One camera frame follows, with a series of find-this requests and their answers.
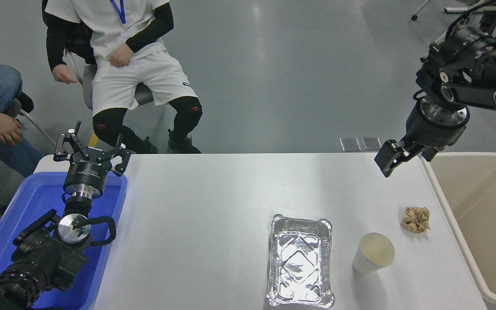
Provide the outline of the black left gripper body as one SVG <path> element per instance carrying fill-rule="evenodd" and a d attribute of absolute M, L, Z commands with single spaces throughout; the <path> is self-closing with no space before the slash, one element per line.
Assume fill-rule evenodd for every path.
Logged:
<path fill-rule="evenodd" d="M 64 181 L 65 191 L 75 191 L 74 186 L 86 185 L 97 191 L 103 191 L 108 171 L 102 166 L 90 161 L 73 161 Z"/>

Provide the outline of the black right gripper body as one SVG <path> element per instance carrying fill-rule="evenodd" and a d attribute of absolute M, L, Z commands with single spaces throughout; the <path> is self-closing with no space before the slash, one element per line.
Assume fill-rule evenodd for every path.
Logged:
<path fill-rule="evenodd" d="M 418 102 L 406 121 L 405 143 L 440 149 L 455 144 L 465 130 L 465 107 L 449 110 L 434 102 Z"/>

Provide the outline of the person's right hand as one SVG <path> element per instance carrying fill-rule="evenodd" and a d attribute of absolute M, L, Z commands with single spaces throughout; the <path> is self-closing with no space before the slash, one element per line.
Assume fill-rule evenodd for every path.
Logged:
<path fill-rule="evenodd" d="M 77 79 L 75 79 L 71 74 L 71 69 L 65 64 L 59 64 L 53 67 L 51 70 L 53 78 L 57 82 L 72 84 L 77 83 Z"/>

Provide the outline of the person's hand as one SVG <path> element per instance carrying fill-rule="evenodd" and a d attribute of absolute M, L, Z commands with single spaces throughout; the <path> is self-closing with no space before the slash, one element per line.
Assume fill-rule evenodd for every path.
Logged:
<path fill-rule="evenodd" d="M 22 143 L 22 125 L 15 118 L 0 113 L 0 141 L 16 146 Z"/>

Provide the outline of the person's left hand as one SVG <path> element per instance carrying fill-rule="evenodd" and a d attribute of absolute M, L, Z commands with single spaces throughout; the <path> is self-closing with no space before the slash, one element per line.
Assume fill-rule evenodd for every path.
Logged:
<path fill-rule="evenodd" d="M 121 68 L 129 64 L 133 54 L 134 51 L 128 45 L 123 44 L 110 55 L 108 62 L 116 68 Z"/>

